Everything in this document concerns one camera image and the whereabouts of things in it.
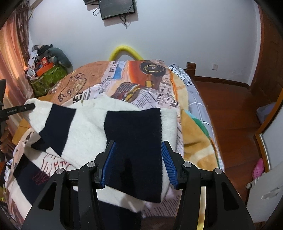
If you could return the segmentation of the grey checked bed sheet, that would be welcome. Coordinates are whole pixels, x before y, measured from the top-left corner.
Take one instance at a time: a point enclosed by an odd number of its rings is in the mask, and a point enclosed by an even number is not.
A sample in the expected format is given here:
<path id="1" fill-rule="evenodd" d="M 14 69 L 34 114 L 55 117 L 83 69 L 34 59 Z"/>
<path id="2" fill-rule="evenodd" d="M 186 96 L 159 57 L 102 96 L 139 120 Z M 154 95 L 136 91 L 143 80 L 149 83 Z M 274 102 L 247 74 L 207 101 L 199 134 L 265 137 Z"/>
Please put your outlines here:
<path id="1" fill-rule="evenodd" d="M 216 156 L 217 160 L 220 162 L 222 157 L 220 155 L 216 133 L 213 129 L 213 125 L 208 114 L 205 103 L 202 100 L 200 93 L 198 92 L 195 84 L 192 81 L 192 74 L 187 74 L 184 69 L 180 68 L 178 65 L 170 65 L 168 67 L 173 73 L 175 73 L 185 84 L 186 90 L 188 92 L 188 100 L 189 100 L 189 112 L 197 119 L 199 119 L 202 124 L 207 129 L 209 136 L 212 138 L 212 141 L 216 147 Z"/>

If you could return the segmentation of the white sliding wardrobe door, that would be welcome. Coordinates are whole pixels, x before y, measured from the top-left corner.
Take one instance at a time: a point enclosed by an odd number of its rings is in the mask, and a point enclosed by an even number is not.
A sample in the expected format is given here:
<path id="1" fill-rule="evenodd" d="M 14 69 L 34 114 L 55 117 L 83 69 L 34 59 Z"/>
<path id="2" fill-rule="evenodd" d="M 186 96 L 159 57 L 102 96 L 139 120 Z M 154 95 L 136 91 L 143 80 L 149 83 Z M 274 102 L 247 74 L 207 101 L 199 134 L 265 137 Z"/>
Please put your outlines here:
<path id="1" fill-rule="evenodd" d="M 282 162 L 282 93 L 255 133 L 255 140 L 264 170 L 269 172 Z"/>

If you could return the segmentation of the wooden bed post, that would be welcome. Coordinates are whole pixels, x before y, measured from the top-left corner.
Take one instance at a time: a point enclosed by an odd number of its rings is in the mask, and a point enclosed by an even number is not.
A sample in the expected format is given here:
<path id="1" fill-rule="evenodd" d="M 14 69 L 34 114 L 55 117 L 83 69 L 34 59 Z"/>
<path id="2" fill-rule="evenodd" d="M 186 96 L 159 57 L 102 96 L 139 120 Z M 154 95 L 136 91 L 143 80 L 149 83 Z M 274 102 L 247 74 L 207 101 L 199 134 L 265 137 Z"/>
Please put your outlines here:
<path id="1" fill-rule="evenodd" d="M 187 65 L 184 71 L 190 76 L 191 79 L 194 80 L 195 73 L 196 73 L 196 63 L 187 62 Z"/>

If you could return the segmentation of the green patterned storage basket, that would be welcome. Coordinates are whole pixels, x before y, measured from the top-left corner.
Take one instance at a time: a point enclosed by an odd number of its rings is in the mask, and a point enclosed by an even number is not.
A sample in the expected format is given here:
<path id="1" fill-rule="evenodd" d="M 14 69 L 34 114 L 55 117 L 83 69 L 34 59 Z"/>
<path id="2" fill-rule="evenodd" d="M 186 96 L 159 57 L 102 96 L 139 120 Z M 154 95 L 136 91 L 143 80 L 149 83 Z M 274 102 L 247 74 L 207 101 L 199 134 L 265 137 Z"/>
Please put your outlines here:
<path id="1" fill-rule="evenodd" d="M 30 80 L 31 87 L 34 91 L 34 96 L 41 97 L 46 95 L 49 90 L 66 75 L 66 69 L 57 64 L 47 70 L 41 76 L 36 77 L 34 80 Z"/>

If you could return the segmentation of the wooden lap desk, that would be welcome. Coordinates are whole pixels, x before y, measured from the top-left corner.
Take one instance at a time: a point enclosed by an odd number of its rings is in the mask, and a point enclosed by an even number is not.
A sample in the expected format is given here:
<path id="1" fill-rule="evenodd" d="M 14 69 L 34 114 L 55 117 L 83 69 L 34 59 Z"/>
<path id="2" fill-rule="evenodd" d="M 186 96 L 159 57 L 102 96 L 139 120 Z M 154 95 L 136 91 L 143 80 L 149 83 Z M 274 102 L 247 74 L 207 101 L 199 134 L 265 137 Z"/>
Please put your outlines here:
<path id="1" fill-rule="evenodd" d="M 20 141 L 20 139 L 22 138 L 22 136 L 24 135 L 24 133 L 30 128 L 30 124 L 25 120 L 22 119 L 21 122 L 19 123 L 19 126 L 13 136 L 13 140 L 12 143 L 14 145 L 17 145 Z"/>

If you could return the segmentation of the pink rubber clog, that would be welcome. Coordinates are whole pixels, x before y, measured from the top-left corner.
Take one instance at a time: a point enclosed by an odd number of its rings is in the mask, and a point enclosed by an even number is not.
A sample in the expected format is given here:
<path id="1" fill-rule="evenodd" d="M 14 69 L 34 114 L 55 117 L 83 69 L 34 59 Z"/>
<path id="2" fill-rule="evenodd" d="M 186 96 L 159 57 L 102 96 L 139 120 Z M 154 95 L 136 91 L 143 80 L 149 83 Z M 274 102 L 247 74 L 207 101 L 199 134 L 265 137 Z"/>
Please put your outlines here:
<path id="1" fill-rule="evenodd" d="M 264 162 L 263 162 L 263 159 L 260 158 L 257 161 L 255 168 L 253 169 L 252 179 L 255 180 L 255 179 L 259 178 L 263 174 L 263 172 L 264 172 Z"/>

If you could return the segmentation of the yellow patterned blanket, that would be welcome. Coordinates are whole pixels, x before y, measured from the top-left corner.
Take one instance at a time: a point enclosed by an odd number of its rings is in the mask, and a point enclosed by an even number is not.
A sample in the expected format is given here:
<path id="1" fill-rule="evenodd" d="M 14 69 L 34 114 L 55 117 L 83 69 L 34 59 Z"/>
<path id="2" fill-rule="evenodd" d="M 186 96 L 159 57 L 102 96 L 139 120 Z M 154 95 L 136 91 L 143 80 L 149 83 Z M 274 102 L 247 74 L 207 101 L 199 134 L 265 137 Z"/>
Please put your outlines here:
<path id="1" fill-rule="evenodd" d="M 224 168 L 223 161 L 217 160 L 216 147 L 202 122 L 188 110 L 188 92 L 183 81 L 170 70 L 174 96 L 180 103 L 180 120 L 183 136 L 183 157 L 200 169 L 212 171 Z"/>

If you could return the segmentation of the orange box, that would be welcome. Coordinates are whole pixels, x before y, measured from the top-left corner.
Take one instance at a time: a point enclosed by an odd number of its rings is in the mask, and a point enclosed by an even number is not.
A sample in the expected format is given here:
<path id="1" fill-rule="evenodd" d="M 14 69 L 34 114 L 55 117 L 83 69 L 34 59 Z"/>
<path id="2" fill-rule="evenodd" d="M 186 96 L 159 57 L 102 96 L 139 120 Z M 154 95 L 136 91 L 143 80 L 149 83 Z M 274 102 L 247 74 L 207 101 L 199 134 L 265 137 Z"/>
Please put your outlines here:
<path id="1" fill-rule="evenodd" d="M 43 75 L 45 72 L 47 72 L 48 70 L 50 70 L 51 68 L 54 67 L 53 63 L 48 63 L 46 65 L 44 65 L 43 67 L 41 67 L 37 72 L 37 76 L 40 77 L 41 75 Z"/>

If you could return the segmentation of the wall mounted black television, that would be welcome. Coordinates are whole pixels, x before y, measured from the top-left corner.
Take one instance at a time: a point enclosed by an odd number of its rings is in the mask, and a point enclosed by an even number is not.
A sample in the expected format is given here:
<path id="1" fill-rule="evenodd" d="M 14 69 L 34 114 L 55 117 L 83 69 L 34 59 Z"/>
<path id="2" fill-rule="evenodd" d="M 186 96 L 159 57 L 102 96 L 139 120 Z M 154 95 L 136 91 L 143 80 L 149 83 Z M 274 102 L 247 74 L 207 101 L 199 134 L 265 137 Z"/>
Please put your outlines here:
<path id="1" fill-rule="evenodd" d="M 98 5 L 98 0 L 83 0 L 85 5 Z"/>

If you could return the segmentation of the small black wall monitor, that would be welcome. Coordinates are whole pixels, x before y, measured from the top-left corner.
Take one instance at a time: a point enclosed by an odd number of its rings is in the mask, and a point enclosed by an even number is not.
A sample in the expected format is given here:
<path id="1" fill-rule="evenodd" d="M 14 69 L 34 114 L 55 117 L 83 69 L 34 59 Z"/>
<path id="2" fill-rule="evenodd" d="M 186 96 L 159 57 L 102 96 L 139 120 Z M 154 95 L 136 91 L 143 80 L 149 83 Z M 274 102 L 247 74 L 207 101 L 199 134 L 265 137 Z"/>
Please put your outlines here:
<path id="1" fill-rule="evenodd" d="M 135 13 L 134 0 L 101 0 L 98 1 L 102 20 L 116 16 Z"/>

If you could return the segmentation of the grey plush toy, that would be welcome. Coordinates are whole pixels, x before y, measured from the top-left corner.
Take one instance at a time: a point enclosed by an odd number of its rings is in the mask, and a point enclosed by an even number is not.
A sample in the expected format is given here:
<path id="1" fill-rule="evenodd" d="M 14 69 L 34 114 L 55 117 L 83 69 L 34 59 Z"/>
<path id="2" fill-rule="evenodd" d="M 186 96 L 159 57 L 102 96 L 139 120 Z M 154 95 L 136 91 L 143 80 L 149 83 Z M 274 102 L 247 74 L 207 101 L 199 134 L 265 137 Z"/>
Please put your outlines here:
<path id="1" fill-rule="evenodd" d="M 61 49 L 50 47 L 47 52 L 54 64 L 60 64 L 65 68 L 70 68 L 72 66 L 71 62 Z"/>

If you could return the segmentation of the white wall socket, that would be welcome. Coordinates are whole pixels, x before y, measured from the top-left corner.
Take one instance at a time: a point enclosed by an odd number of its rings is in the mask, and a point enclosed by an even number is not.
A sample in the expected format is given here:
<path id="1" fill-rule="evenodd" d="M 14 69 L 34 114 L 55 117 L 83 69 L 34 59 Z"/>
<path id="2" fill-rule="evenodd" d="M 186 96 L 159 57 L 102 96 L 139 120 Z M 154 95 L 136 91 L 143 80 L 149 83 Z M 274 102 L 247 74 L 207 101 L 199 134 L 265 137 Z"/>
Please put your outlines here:
<path id="1" fill-rule="evenodd" d="M 218 69 L 218 65 L 217 64 L 213 64 L 212 65 L 212 70 L 217 70 Z"/>

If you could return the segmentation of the black white striped sweater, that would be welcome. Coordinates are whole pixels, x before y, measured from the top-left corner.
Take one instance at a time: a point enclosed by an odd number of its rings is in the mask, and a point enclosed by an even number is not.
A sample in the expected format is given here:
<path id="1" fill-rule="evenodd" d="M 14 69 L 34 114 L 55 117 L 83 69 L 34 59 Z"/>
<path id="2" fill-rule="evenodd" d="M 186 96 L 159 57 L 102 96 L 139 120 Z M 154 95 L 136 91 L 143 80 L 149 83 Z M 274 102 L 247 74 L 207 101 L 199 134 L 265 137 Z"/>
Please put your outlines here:
<path id="1" fill-rule="evenodd" d="M 102 96 L 60 106 L 36 98 L 24 112 L 31 128 L 14 151 L 6 182 L 8 210 L 22 225 L 38 195 L 57 169 L 79 169 L 115 142 L 105 187 L 97 191 L 105 229 L 140 229 L 147 204 L 163 201 L 169 178 L 161 143 L 177 143 L 177 114 L 172 109 L 141 110 Z"/>

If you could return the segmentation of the brown wooden door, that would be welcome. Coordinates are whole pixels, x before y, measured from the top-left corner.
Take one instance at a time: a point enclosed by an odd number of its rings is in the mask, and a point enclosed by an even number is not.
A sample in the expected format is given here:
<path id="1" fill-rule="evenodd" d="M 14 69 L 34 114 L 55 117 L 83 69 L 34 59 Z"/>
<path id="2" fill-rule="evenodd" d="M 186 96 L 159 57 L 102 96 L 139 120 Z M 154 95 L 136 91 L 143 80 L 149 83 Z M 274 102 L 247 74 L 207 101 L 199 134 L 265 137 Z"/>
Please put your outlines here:
<path id="1" fill-rule="evenodd" d="M 261 46 L 250 92 L 259 106 L 276 102 L 282 91 L 282 37 L 272 19 L 259 8 Z"/>

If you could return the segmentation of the yellow foam bed rail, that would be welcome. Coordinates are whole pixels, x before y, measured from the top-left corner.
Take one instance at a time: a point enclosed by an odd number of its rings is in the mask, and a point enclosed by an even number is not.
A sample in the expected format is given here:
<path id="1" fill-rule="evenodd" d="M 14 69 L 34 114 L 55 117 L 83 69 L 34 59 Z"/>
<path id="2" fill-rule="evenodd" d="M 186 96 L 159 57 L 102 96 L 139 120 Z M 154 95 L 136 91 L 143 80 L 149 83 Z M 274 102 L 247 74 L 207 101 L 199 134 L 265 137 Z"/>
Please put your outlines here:
<path id="1" fill-rule="evenodd" d="M 133 48 L 127 45 L 117 46 L 110 54 L 109 61 L 117 60 L 121 55 L 128 55 L 134 60 L 144 60 L 144 58 Z"/>

